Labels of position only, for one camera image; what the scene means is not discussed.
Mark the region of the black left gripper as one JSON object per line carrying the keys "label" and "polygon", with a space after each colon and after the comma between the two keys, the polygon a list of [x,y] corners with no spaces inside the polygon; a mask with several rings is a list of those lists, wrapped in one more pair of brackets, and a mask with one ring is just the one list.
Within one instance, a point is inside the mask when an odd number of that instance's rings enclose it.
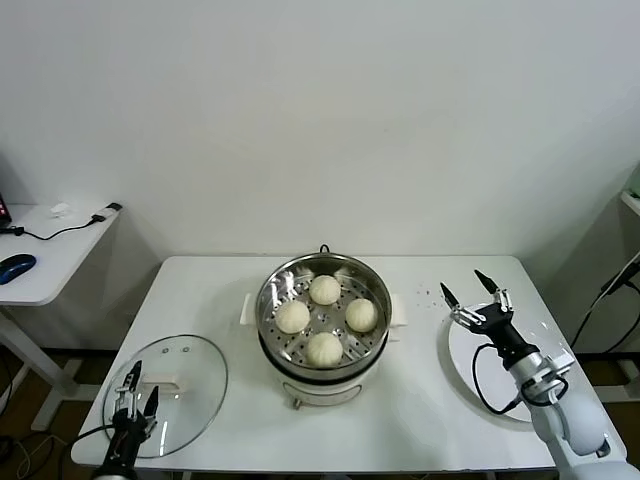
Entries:
{"label": "black left gripper", "polygon": [[137,386],[142,371],[142,361],[137,360],[125,375],[121,386],[115,389],[113,428],[114,433],[109,442],[103,461],[104,466],[132,468],[141,445],[150,437],[156,426],[156,415],[159,404],[159,387],[154,386],[146,401],[143,414],[137,413],[135,419],[127,413],[137,412]]}

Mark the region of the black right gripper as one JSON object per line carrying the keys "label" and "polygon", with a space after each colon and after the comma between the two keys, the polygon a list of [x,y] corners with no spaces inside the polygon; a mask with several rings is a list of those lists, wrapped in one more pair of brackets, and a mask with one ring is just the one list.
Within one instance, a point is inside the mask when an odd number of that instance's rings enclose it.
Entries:
{"label": "black right gripper", "polygon": [[481,271],[475,270],[474,274],[495,303],[486,305],[477,312],[473,311],[469,307],[463,307],[451,290],[440,283],[445,303],[450,309],[450,317],[467,330],[479,327],[496,347],[504,363],[517,363],[528,355],[528,343],[512,325],[514,308],[510,294]]}

